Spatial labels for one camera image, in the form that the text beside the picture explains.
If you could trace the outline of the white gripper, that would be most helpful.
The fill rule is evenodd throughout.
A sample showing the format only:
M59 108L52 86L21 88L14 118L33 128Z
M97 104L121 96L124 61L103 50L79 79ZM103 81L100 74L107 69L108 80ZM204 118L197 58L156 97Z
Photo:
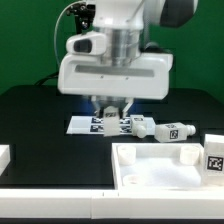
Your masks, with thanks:
M103 117L98 96L124 97L122 116L126 117L133 98L161 100L169 90L171 54L142 53L128 66L101 64L100 57L67 54L60 66L58 89L63 94L88 95L95 115Z

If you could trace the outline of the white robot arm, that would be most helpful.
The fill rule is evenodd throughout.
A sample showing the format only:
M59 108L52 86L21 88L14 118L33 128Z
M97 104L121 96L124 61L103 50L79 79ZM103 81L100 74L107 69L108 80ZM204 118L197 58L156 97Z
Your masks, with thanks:
M80 0L70 5L86 32L66 42L59 91L89 96L99 116L109 106L124 116L136 98L163 99L173 55L155 50L148 28L178 28L197 5L198 0Z

